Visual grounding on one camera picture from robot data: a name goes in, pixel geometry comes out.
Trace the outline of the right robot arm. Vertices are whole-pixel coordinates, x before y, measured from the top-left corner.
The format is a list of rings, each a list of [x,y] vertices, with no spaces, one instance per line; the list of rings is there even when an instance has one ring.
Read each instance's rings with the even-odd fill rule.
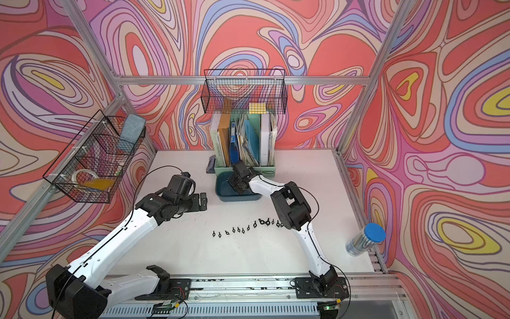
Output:
[[[317,242],[312,209],[301,188],[294,182],[274,182],[256,172],[246,176],[233,173],[228,183],[239,194],[250,190],[272,200],[279,222],[293,232],[308,260],[313,291],[325,296],[335,286],[338,274]]]

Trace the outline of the teal plastic storage tray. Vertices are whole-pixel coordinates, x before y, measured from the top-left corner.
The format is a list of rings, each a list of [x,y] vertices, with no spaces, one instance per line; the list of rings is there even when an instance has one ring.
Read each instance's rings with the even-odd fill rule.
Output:
[[[231,175],[231,171],[226,171],[216,177],[215,193],[222,202],[253,202],[262,197],[250,190],[246,190],[242,194],[236,192],[228,183],[228,178]]]

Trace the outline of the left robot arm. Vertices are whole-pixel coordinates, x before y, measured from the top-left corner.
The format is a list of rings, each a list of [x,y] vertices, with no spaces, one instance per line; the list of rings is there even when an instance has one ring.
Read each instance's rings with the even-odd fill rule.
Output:
[[[176,215],[206,210],[205,193],[176,202],[158,194],[146,195],[110,235],[66,267],[55,265],[46,274],[53,314],[64,318],[99,318],[106,309],[138,296],[170,297],[175,290],[170,275],[156,265],[119,279],[105,278],[131,248],[162,223]]]

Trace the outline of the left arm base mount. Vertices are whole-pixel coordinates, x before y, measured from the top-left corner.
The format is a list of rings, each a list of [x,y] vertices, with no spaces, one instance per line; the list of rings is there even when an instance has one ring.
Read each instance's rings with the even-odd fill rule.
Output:
[[[157,275],[158,283],[154,292],[147,295],[149,300],[187,300],[191,291],[191,279],[171,278],[171,275],[157,265],[146,267]]]

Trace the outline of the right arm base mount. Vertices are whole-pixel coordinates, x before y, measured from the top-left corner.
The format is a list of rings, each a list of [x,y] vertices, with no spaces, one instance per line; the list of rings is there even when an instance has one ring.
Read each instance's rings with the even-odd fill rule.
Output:
[[[348,299],[350,290],[344,277],[337,277],[332,283],[323,283],[311,277],[296,277],[292,286],[297,299]]]

